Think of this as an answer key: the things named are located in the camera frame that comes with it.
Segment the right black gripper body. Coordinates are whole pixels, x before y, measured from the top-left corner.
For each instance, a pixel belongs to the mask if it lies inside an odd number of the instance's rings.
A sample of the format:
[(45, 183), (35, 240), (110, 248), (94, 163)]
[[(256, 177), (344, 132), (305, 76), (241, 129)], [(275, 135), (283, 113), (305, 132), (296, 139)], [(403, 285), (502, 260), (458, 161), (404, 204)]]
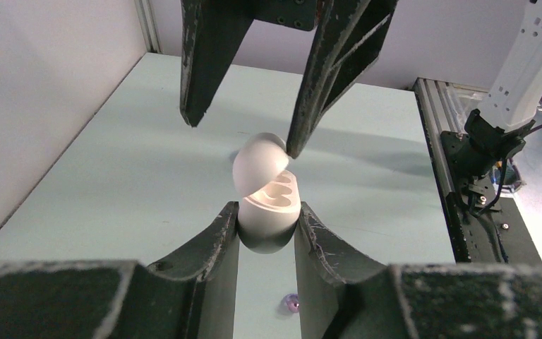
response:
[(302, 31), (312, 31), (320, 19), (317, 0), (253, 1), (256, 20)]

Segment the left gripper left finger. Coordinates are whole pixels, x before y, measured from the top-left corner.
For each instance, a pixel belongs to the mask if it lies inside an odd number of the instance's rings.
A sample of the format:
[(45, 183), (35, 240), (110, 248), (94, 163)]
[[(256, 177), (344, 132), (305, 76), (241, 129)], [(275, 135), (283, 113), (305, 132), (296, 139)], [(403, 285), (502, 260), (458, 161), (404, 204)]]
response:
[(0, 338), (231, 338), (238, 211), (147, 266), (0, 261)]

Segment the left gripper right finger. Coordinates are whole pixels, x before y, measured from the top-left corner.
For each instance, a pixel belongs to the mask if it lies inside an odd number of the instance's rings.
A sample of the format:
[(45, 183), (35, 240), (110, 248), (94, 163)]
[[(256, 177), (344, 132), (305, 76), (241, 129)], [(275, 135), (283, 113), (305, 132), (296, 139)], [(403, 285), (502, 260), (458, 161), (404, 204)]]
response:
[(386, 266), (306, 203), (294, 248), (303, 338), (542, 338), (542, 266)]

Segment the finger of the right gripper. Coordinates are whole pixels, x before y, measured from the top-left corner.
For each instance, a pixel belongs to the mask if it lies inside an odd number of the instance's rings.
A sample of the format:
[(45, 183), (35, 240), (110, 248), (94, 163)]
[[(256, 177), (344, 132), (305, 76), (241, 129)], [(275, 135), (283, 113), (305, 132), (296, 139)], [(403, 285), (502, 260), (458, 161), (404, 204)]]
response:
[(180, 113), (197, 127), (253, 20), (251, 1), (183, 0)]
[(397, 3), (324, 1), (287, 137), (296, 159), (323, 115), (379, 57)]

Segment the white earbud charging case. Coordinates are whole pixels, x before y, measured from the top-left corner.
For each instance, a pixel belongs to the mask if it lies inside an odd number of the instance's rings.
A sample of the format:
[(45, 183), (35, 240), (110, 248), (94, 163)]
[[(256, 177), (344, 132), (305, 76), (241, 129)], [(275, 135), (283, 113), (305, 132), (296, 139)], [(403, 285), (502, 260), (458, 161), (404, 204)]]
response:
[(234, 158), (232, 179), (241, 198), (239, 238), (255, 253), (279, 251), (295, 232), (301, 198), (289, 162), (285, 142), (268, 132), (250, 137)]

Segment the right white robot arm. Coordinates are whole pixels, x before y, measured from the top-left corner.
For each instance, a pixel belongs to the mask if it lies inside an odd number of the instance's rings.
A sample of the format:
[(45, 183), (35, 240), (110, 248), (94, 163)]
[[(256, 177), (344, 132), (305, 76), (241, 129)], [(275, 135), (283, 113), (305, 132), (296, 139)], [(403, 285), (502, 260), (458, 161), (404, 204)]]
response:
[[(315, 31), (287, 138), (298, 157), (326, 111), (378, 58), (395, 1), (182, 1), (180, 113), (197, 126), (255, 20), (293, 18)], [(518, 153), (542, 97), (542, 1), (528, 1), (517, 37), (486, 97), (469, 115), (468, 141), (454, 159), (461, 174), (484, 175)]]

